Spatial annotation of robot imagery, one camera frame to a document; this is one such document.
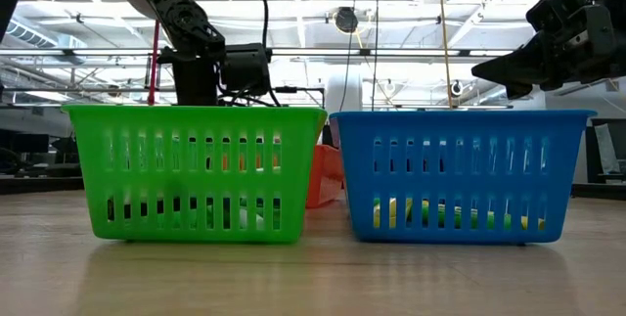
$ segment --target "orange object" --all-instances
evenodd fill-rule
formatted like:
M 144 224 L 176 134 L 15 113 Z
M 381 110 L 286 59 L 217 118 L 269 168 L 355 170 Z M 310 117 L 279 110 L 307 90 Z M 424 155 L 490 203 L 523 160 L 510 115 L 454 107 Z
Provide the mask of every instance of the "orange object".
M 341 193 L 342 182 L 343 163 L 339 150 L 327 145 L 317 145 L 311 166 L 306 207 L 316 208 L 335 200 Z

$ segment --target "wooden table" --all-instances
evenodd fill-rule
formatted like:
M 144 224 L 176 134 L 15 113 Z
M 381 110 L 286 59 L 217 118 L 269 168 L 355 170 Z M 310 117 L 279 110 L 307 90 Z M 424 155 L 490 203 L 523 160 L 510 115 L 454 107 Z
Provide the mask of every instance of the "wooden table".
M 95 238 L 84 193 L 0 197 L 1 315 L 624 315 L 626 203 L 575 199 L 554 244 L 360 244 L 343 203 L 294 246 Z

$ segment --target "ceiling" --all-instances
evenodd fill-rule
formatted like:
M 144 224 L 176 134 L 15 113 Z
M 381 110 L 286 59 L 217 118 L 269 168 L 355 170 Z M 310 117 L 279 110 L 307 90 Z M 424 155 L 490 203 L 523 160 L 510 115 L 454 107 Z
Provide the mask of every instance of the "ceiling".
M 451 49 L 511 50 L 525 43 L 533 34 L 524 17 L 525 12 L 538 0 L 445 1 L 445 29 Z M 226 37 L 228 44 L 260 40 L 263 14 L 260 0 L 197 2 L 206 10 L 211 23 Z M 335 27 L 333 16 L 338 7 L 353 5 L 360 24 L 358 36 L 350 38 Z M 377 6 L 379 23 L 375 23 Z M 444 24 L 439 23 L 440 0 L 379 0 L 378 3 L 376 0 L 269 0 L 269 9 L 268 45 L 274 48 L 443 48 Z M 52 41 L 58 41 L 61 35 L 68 35 L 84 43 L 82 47 L 90 49 L 149 49 L 155 32 L 155 23 L 135 11 L 126 0 L 21 0 L 15 12 L 15 20 Z M 161 33 L 159 46 L 167 43 L 167 37 Z M 8 36 L 3 40 L 3 48 L 33 46 Z M 80 87 L 103 87 L 115 83 L 129 87 L 143 86 L 147 64 L 144 57 L 92 57 L 80 68 L 51 58 L 13 59 L 67 82 L 85 78 Z M 351 63 L 363 68 L 363 74 L 366 75 L 364 81 L 370 82 L 370 85 L 373 62 L 373 58 L 367 61 L 358 58 Z M 478 92 L 497 91 L 493 90 L 493 84 L 471 76 L 471 64 L 467 61 L 453 58 L 452 63 L 451 78 L 472 85 L 467 88 L 464 102 L 480 103 Z M 114 68 L 115 64 L 127 68 Z M 73 79 L 70 67 L 75 68 Z M 345 73 L 345 65 L 323 58 L 277 58 L 271 65 L 274 85 L 317 87 L 337 72 Z M 391 96 L 394 103 L 401 104 L 404 100 L 447 103 L 446 88 L 441 87 L 446 79 L 446 70 L 440 59 L 412 60 L 402 56 L 398 56 L 398 59 L 386 58 L 379 61 L 377 79 L 398 86 L 394 89 L 397 92 Z M 172 85 L 168 70 L 161 72 L 161 85 Z M 175 102 L 173 93 L 161 96 L 162 102 Z M 281 97 L 286 102 L 313 103 L 308 95 Z M 372 93 L 366 92 L 364 97 L 371 99 Z M 502 97 L 500 92 L 489 101 L 501 102 Z M 146 97 L 145 94 L 133 94 L 130 98 L 133 102 L 143 102 Z M 314 98 L 319 102 L 321 97 Z M 383 103 L 388 101 L 389 95 L 376 94 L 375 98 Z M 100 99 L 111 101 L 108 97 Z M 123 98 L 115 99 L 119 100 L 127 102 Z

